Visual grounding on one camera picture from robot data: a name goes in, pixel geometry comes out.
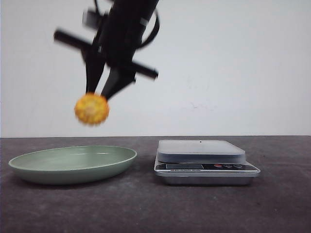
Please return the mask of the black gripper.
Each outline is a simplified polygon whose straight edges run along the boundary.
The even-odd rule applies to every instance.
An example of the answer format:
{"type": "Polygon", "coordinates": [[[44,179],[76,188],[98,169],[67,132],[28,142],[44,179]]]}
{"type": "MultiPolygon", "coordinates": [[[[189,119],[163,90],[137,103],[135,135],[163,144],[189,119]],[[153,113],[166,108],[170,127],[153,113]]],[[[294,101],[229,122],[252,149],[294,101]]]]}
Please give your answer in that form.
{"type": "Polygon", "coordinates": [[[155,69],[133,62],[136,50],[149,45],[157,36],[159,21],[155,22],[150,35],[142,41],[144,30],[145,26],[139,24],[136,29],[130,27],[122,33],[121,27],[109,29],[108,23],[102,23],[92,43],[60,29],[54,32],[54,40],[81,51],[86,65],[86,93],[95,92],[105,63],[111,67],[101,92],[101,96],[109,100],[135,82],[136,72],[153,79],[158,76],[155,69]]]}

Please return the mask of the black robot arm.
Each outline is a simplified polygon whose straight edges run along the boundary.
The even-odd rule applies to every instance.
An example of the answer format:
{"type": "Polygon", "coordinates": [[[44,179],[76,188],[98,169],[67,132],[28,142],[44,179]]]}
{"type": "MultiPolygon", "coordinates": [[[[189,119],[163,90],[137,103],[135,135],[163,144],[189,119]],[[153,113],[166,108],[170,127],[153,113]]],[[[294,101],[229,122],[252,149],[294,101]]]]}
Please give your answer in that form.
{"type": "Polygon", "coordinates": [[[135,82],[136,74],[156,79],[154,68],[133,61],[136,50],[150,44],[156,37],[160,22],[156,18],[150,35],[143,34],[152,15],[157,15],[156,0],[114,0],[108,12],[99,8],[84,12],[83,23],[96,30],[92,42],[73,36],[61,29],[54,32],[54,39],[81,51],[86,65],[86,93],[93,94],[105,66],[110,72],[101,96],[110,99],[113,95],[135,82]]]}

